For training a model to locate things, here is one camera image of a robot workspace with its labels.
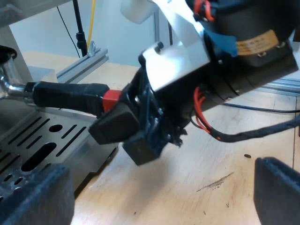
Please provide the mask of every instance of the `scratch mark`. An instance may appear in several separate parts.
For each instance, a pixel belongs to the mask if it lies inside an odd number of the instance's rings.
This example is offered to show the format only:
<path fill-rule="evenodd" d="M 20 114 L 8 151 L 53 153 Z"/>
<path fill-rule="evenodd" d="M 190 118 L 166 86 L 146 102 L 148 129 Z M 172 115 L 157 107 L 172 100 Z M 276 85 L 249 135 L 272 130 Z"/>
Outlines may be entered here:
<path fill-rule="evenodd" d="M 219 180 L 217 180 L 217 181 L 215 181 L 215 182 L 213 182 L 213 183 L 211 183 L 209 185 L 206 185 L 206 186 L 202 187 L 201 189 L 197 190 L 197 192 L 199 192 L 199 191 L 201 191 L 201 190 L 203 190 L 205 188 L 213 188 L 215 186 L 220 186 L 221 184 L 224 183 L 224 181 L 225 181 L 226 178 L 230 177 L 233 174 L 234 174 L 234 172 L 228 174 L 227 176 L 222 177 L 221 179 L 219 179 Z"/>

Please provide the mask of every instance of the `silver metal plate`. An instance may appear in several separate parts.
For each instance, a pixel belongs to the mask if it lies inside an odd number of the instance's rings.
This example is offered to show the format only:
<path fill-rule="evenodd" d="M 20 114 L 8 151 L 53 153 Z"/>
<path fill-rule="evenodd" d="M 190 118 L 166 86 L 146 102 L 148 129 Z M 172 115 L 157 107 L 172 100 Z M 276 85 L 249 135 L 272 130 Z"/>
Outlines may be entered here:
<path fill-rule="evenodd" d="M 76 189 L 97 172 L 116 144 L 98 145 L 88 132 L 95 118 L 56 109 L 35 111 L 0 141 L 0 201 L 50 164 L 70 168 Z"/>
<path fill-rule="evenodd" d="M 2 0 L 0 1 L 0 27 L 44 12 L 68 1 L 70 0 Z"/>

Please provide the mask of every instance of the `metal bracket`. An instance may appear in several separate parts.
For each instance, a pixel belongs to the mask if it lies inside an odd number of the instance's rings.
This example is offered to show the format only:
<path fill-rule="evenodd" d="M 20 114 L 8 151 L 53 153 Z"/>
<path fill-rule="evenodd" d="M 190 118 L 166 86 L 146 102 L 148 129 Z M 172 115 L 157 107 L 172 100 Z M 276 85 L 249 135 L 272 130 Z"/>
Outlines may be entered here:
<path fill-rule="evenodd" d="M 59 83 L 78 83 L 95 69 L 108 61 L 107 49 L 95 49 L 57 74 Z"/>

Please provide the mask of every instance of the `black handle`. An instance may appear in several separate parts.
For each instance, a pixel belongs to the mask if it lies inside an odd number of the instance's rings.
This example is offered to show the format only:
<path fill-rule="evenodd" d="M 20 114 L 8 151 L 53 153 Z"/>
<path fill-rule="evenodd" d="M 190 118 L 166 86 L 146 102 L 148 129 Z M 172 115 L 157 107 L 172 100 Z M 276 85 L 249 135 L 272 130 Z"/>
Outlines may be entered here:
<path fill-rule="evenodd" d="M 38 82 L 33 86 L 32 97 L 40 107 L 73 109 L 99 117 L 103 113 L 102 96 L 108 90 L 106 84 L 99 83 Z"/>

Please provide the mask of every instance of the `yellow label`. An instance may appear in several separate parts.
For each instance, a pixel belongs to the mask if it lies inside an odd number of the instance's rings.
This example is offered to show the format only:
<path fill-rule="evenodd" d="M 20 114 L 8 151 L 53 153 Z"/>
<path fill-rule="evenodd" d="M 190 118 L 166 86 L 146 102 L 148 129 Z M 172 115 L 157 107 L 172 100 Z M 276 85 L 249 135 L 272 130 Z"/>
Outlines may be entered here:
<path fill-rule="evenodd" d="M 252 55 L 264 52 L 279 44 L 276 34 L 273 30 L 269 30 L 257 37 L 246 41 L 237 41 L 236 45 L 239 55 Z"/>

